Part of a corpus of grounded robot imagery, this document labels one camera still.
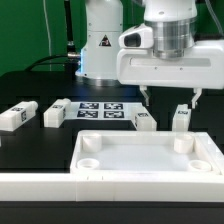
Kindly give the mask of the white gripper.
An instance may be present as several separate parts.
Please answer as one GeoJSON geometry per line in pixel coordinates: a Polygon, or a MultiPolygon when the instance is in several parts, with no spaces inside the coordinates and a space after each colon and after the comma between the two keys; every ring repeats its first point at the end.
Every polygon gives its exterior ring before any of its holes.
{"type": "Polygon", "coordinates": [[[195,109],[202,89],[224,88],[224,40],[197,41],[180,58],[154,56],[153,29],[144,24],[126,30],[119,37],[117,76],[121,84],[138,85],[149,106],[147,86],[194,88],[195,109]]]}

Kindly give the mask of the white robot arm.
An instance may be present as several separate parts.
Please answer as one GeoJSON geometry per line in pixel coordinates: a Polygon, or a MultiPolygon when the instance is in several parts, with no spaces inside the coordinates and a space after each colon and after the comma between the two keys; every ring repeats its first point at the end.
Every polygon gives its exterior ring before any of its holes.
{"type": "Polygon", "coordinates": [[[149,86],[224,88],[224,40],[194,39],[195,0],[132,0],[144,22],[123,29],[120,0],[86,0],[87,42],[79,79],[93,85],[116,82],[149,86]]]}

